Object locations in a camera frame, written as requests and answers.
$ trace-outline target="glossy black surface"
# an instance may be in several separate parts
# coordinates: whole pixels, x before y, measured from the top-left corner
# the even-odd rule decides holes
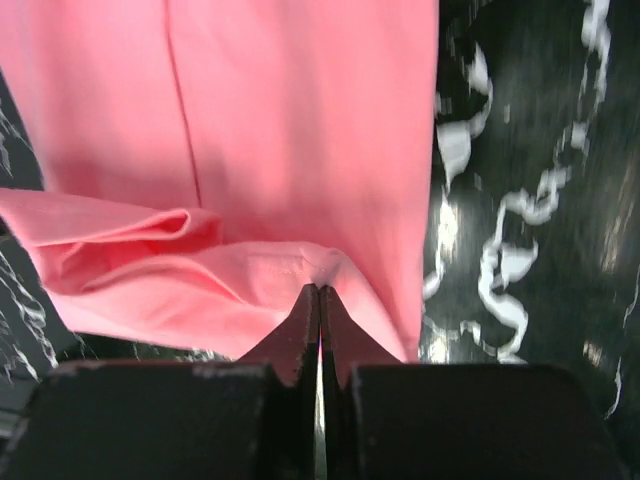
[[[434,142],[421,358],[569,370],[606,418],[624,460],[640,472],[637,6],[635,0],[442,2],[436,117],[442,142]],[[593,8],[601,21],[585,22]],[[590,53],[589,38],[610,40],[606,62],[602,44]],[[478,52],[486,78],[478,75]],[[22,132],[6,92],[2,110]],[[470,120],[470,156],[455,170],[442,132],[465,122],[459,133]],[[7,123],[2,127],[13,174],[0,171],[2,185],[38,188],[33,156]],[[528,200],[526,208],[513,207],[511,200],[518,199]],[[511,211],[505,209],[496,237],[501,205]],[[526,220],[523,212],[530,214]],[[92,349],[97,356],[193,356],[95,337],[77,344],[37,288],[24,252],[12,240],[0,251],[47,311],[44,332],[58,359],[82,352],[93,358]],[[24,328],[10,290],[1,295],[0,310],[11,327],[2,336],[5,370],[29,378],[11,344],[15,336],[33,368],[44,373],[51,362],[42,356],[37,332]],[[494,308],[500,302],[513,307],[502,321]],[[0,401],[8,391],[0,389]]]

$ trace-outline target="folded cloth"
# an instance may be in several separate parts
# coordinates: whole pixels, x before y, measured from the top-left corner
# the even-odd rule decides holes
[[[417,359],[436,0],[2,0],[46,192],[0,215],[73,331],[238,357],[333,285]]]

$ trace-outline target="marble table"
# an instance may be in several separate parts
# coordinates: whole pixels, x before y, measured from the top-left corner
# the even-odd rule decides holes
[[[569,370],[640,478],[638,25],[634,0],[442,2],[420,356]],[[41,188],[0,89],[0,185]],[[0,436],[83,357],[218,358],[68,332],[6,235]]]

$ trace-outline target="pink cloth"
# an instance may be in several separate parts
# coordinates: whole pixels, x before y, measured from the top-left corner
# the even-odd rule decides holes
[[[1,0],[47,192],[0,215],[73,331],[238,357],[302,286],[416,359],[436,0]]]

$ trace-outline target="pink towel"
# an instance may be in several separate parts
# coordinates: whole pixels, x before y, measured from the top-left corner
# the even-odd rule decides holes
[[[0,189],[67,327],[238,357],[302,286],[417,358],[436,0],[2,0],[46,192]]]

